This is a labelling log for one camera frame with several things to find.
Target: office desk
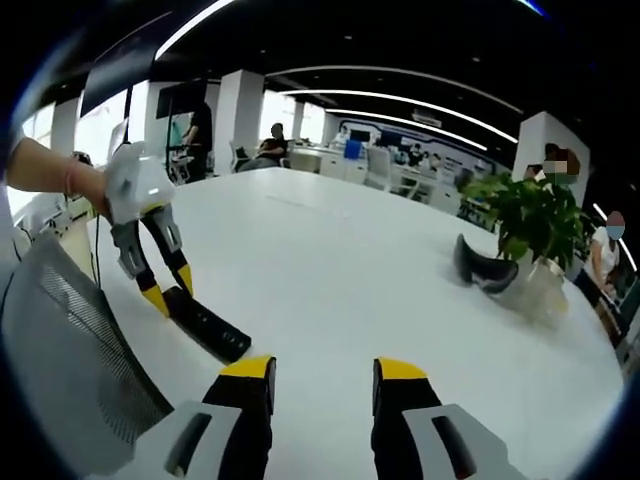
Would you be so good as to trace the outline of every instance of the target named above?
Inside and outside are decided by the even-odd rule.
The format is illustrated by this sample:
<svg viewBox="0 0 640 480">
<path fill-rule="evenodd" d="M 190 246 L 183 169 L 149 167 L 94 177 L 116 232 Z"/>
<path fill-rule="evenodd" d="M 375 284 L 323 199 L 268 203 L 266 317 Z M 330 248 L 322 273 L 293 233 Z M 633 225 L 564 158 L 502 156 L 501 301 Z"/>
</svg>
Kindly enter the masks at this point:
<svg viewBox="0 0 640 480">
<path fill-rule="evenodd" d="M 549 332 L 460 286 L 456 236 L 496 248 L 463 220 L 276 168 L 178 187 L 173 209 L 196 298 L 253 337 L 250 354 L 278 358 L 267 479 L 376 478 L 381 355 L 424 368 L 442 401 L 502 438 L 532 479 L 566 478 L 616 406 L 620 369 L 586 299 L 567 282 L 569 313 Z M 102 222 L 102 285 L 125 338 L 173 405 L 201 399 L 220 363 L 142 297 Z M 160 285 L 173 285 L 144 229 L 141 241 Z"/>
<path fill-rule="evenodd" d="M 366 160 L 347 160 L 344 158 L 343 150 L 325 147 L 294 147 L 291 151 L 291 157 L 294 161 L 297 155 L 317 158 L 319 161 L 318 170 L 323 177 L 362 185 L 367 176 Z"/>
<path fill-rule="evenodd" d="M 434 189 L 438 188 L 438 181 L 435 177 L 424 175 L 420 172 L 419 168 L 409 167 L 407 165 L 393 164 L 391 167 L 391 174 L 396 179 L 406 178 L 416 182 L 414 188 L 412 188 L 407 194 L 407 198 L 413 198 L 421 187 L 427 187 L 429 196 Z"/>
</svg>

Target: computer monitor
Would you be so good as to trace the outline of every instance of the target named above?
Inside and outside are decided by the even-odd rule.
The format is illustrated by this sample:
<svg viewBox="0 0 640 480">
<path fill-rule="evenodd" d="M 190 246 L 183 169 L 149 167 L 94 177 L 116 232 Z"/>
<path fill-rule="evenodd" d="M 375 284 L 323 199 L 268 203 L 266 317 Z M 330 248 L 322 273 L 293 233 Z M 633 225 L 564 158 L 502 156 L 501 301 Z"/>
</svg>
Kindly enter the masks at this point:
<svg viewBox="0 0 640 480">
<path fill-rule="evenodd" d="M 371 133 L 364 130 L 351 130 L 351 136 L 349 140 L 355 140 L 356 142 L 367 143 L 371 139 Z"/>
<path fill-rule="evenodd" d="M 402 145 L 402 135 L 395 132 L 382 131 L 380 139 L 378 140 L 378 146 L 380 147 L 400 147 Z"/>
<path fill-rule="evenodd" d="M 118 125 L 113 127 L 111 131 L 111 139 L 109 140 L 109 151 L 107 152 L 107 163 L 113 158 L 113 154 L 118 147 L 124 142 L 124 137 L 127 133 L 127 126 L 129 125 L 129 118 L 125 118 Z"/>
</svg>

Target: black remote control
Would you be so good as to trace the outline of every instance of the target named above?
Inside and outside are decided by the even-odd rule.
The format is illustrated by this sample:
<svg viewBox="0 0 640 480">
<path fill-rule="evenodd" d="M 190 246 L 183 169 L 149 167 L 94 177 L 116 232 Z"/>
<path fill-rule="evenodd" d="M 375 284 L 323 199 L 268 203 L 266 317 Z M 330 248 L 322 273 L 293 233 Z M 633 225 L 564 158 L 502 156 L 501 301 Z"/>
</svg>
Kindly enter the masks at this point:
<svg viewBox="0 0 640 480">
<path fill-rule="evenodd" d="M 163 293 L 171 318 L 209 353 L 233 363 L 251 346 L 251 337 L 198 303 L 180 287 Z"/>
</svg>

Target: face mask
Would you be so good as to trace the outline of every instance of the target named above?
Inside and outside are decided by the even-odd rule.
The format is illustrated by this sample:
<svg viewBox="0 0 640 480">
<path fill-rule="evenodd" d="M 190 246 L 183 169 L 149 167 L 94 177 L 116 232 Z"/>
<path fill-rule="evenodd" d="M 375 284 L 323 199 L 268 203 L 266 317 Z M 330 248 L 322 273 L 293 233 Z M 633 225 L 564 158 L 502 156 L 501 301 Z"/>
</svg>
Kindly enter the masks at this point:
<svg viewBox="0 0 640 480">
<path fill-rule="evenodd" d="M 613 240 L 620 240 L 624 233 L 624 225 L 621 227 L 617 225 L 607 225 L 607 233 Z"/>
</svg>

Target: office chair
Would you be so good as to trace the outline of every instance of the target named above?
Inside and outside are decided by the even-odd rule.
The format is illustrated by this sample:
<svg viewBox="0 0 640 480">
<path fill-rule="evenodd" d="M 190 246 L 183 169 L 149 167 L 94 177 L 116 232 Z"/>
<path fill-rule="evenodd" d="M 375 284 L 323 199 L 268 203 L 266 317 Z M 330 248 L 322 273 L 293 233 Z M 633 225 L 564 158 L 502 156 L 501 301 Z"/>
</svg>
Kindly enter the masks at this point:
<svg viewBox="0 0 640 480">
<path fill-rule="evenodd" d="M 1 328 L 34 419 L 78 477 L 122 467 L 138 437 L 173 411 L 102 291 L 52 234 L 40 236 L 15 271 Z"/>
<path fill-rule="evenodd" d="M 460 278 L 468 284 L 477 283 L 490 294 L 503 292 L 518 275 L 518 264 L 480 255 L 458 235 L 453 252 L 453 262 Z"/>
</svg>

